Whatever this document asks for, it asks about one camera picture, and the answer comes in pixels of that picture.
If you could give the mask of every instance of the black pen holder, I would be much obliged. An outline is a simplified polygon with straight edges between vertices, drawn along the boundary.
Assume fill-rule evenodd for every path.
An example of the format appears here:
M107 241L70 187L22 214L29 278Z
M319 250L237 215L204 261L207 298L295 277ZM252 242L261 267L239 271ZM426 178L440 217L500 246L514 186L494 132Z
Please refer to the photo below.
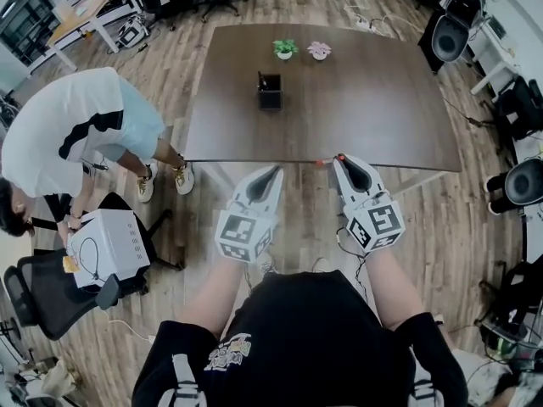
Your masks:
M261 110L281 110L283 108L280 74L259 76L258 101Z

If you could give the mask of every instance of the white device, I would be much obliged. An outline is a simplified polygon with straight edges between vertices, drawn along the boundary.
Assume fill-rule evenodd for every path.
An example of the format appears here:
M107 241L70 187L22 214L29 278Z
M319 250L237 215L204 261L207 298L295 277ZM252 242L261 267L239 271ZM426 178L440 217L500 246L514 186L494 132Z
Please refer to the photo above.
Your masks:
M283 184L279 166L258 169L239 182L221 211L215 241L222 256L253 264L273 239Z
M132 15L119 29L117 42L123 47L134 47L144 37L149 35L149 30L144 25L145 18L142 14Z
M101 287L112 274L122 281L150 264L132 211L97 209L83 215L81 222L84 226L68 236L66 247L79 268L74 273L78 287Z
M333 159L339 193L344 201L349 234L360 244L364 256L398 241L406 229L398 203L384 189L379 173L351 155Z

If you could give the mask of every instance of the white t-shirt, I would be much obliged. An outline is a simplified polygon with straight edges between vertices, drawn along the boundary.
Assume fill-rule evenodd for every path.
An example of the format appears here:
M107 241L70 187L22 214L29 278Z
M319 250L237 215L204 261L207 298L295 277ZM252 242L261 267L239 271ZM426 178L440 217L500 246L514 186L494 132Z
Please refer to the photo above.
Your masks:
M25 104L9 127L2 147L3 177L33 198L77 196L83 183L81 159L120 139L122 110L113 68L52 82Z

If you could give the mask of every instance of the laminate floor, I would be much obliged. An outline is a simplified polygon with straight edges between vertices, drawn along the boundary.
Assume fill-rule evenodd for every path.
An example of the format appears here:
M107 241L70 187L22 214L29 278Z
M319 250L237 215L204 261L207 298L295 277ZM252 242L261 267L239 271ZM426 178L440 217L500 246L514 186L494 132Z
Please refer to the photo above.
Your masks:
M345 5L369 7L368 10ZM129 49L108 54L108 46L99 35L80 40L65 52L80 70L112 66L136 86L164 116L167 136L174 147L183 151L190 120L190 110L198 88L207 47L218 25L240 23L308 23L355 28L356 17L362 13L368 20L386 14L398 14L409 21L391 20L396 34L403 41L417 42L429 17L425 8L415 10L412 0L249 0L236 2L240 17L219 9L207 24L199 16L177 17L176 31L165 26L155 29L149 47L141 53ZM382 32L394 35L389 23L376 21ZM111 32L118 25L109 27ZM242 45L250 53L251 44ZM39 68L32 81L18 92L24 99L38 87L65 74L64 65L55 57ZM452 329L471 324L484 309L479 280L499 281L498 259L514 265L522 247L521 223L514 213L500 217L488 214L488 196L481 189L487 175L506 169L503 159L495 154L496 134L492 128L470 125L462 116L487 120L490 114L479 106L486 93L473 97L469 89L479 77L473 69L459 61L447 64L436 76L442 94L461 113L447 104L456 133L462 170L449 174L424 187L402 195L398 200L403 210L407 231L394 252L401 265L417 286L427 308L445 316ZM381 169L387 187L400 178L412 175L411 170ZM173 209L174 219L157 234L155 244L160 255L173 259L178 248L186 247L187 269L173 272L152 267L149 272L150 293L132 295L108 311L109 318L121 319L143 336L156 333L159 323L176 319L182 306L193 296L217 257L213 234L218 210L226 199L215 184L198 169L197 182L186 197L176 194L171 171L160 168L155 195L150 204L141 205L136 197L136 180L125 170L112 165L97 173L97 189L92 204L96 206L107 192L116 191L134 208L149 226L164 208ZM47 216L41 206L38 211ZM340 222L339 198L333 181L323 169L312 164L285 166L285 182L280 203L280 224L270 252L278 269L285 273L309 270L319 256L332 263L354 281L356 261L338 249L335 231ZM39 247L51 247L53 236L40 232ZM352 246L344 237L345 246ZM251 281L259 281L251 271ZM238 304L247 296L243 282ZM5 317L12 312L4 303L0 310ZM82 374L84 387L76 398L84 405L129 405L132 388L143 365L148 343L134 336L124 325L108 324L104 313L95 309L73 326L57 342L48 341L36 328L26 328L21 348L32 347L38 358L64 357ZM477 347L478 333L467 328L453 333L465 349Z

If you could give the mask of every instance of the small white pot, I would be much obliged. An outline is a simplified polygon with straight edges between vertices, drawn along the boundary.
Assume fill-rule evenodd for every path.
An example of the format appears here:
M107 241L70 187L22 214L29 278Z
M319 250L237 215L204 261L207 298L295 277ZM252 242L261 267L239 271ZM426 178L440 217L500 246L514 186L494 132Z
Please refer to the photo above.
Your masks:
M288 53L277 53L277 56L278 56L281 60L289 60L289 59L292 57L292 52L289 51Z
M326 53L311 53L311 56L315 58L315 60L324 60L327 57Z

